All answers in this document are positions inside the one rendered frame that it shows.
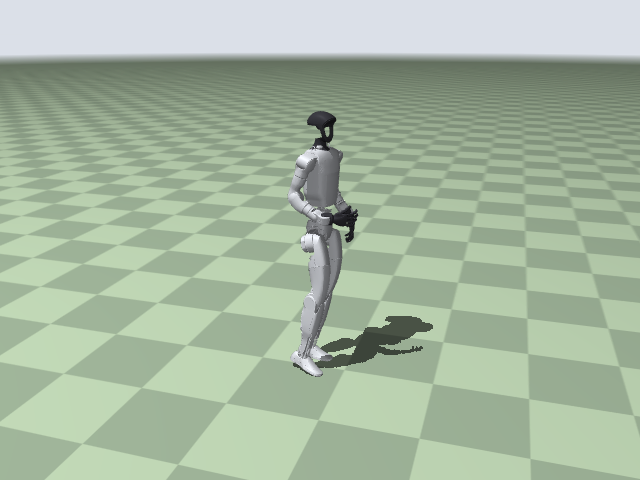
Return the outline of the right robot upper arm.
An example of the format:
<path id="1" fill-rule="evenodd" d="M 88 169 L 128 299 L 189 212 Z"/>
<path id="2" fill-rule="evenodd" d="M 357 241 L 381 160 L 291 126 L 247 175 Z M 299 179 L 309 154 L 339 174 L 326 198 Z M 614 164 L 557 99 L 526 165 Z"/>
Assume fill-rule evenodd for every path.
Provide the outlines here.
<path id="1" fill-rule="evenodd" d="M 290 194 L 296 193 L 304 201 L 304 195 L 300 192 L 300 189 L 305 185 L 308 174 L 314 169 L 316 161 L 317 156 L 313 153 L 302 154 L 297 158 L 288 197 Z"/>

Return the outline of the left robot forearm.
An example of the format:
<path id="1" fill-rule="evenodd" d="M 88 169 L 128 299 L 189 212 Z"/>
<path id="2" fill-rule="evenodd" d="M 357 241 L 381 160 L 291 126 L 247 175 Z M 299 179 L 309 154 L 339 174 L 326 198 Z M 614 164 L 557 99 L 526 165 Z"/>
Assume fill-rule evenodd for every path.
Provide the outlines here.
<path id="1" fill-rule="evenodd" d="M 338 210 L 338 212 L 341 212 L 341 211 L 343 211 L 345 208 L 347 208 L 347 207 L 348 207 L 348 205 L 346 204 L 346 202 L 345 202 L 345 201 L 344 201 L 344 199 L 342 198 L 342 196 L 341 196 L 341 193 L 340 193 L 339 189 L 338 189 L 337 201 L 336 201 L 336 203 L 334 204 L 334 206 L 336 207 L 336 209 Z M 351 212 L 353 212 L 353 209 L 352 209 L 352 208 L 350 208 L 350 209 L 351 209 Z"/>

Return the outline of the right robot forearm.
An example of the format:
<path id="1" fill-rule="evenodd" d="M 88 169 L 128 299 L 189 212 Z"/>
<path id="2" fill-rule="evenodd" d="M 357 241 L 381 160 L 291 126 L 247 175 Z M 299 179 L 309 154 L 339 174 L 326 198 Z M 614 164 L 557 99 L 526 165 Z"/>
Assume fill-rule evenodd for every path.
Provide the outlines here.
<path id="1" fill-rule="evenodd" d="M 302 201 L 296 193 L 290 194 L 288 200 L 296 211 L 307 216 L 312 222 L 320 225 L 330 224 L 330 217 L 322 217 L 323 212 L 310 205 L 307 200 Z"/>

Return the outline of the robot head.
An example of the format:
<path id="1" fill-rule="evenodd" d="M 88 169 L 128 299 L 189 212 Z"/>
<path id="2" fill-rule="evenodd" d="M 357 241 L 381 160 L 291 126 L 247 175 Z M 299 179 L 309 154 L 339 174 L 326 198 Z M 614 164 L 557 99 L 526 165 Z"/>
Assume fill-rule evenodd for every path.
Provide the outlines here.
<path id="1" fill-rule="evenodd" d="M 315 139 L 315 142 L 313 144 L 315 148 L 318 145 L 318 146 L 323 146 L 323 148 L 317 148 L 317 149 L 324 150 L 324 151 L 330 150 L 330 148 L 326 146 L 326 142 L 329 143 L 333 138 L 333 125 L 335 122 L 336 122 L 336 118 L 332 114 L 325 111 L 317 111 L 309 116 L 307 120 L 307 124 L 316 126 L 316 128 L 320 130 L 322 135 L 322 138 Z M 328 137 L 326 137 L 326 134 L 325 134 L 325 130 L 324 130 L 325 127 L 329 127 L 330 134 Z"/>

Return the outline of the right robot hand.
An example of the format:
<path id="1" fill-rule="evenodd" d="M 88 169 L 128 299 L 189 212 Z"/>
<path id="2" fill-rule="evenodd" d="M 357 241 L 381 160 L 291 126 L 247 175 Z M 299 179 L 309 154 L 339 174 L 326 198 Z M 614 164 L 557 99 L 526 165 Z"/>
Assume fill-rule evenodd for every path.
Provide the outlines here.
<path id="1" fill-rule="evenodd" d="M 328 224 L 328 225 L 332 225 L 334 223 L 334 224 L 336 224 L 338 226 L 354 226 L 355 222 L 357 221 L 357 217 L 358 217 L 358 213 L 357 212 L 358 211 L 356 209 L 354 212 L 345 213 L 350 208 L 351 208 L 351 206 L 348 206 L 343 211 L 337 212 L 334 215 L 332 213 L 322 213 L 321 216 L 322 217 L 330 217 L 330 224 Z M 352 215 L 354 215 L 354 216 L 352 216 Z M 348 219 L 353 219 L 353 220 L 348 220 Z"/>

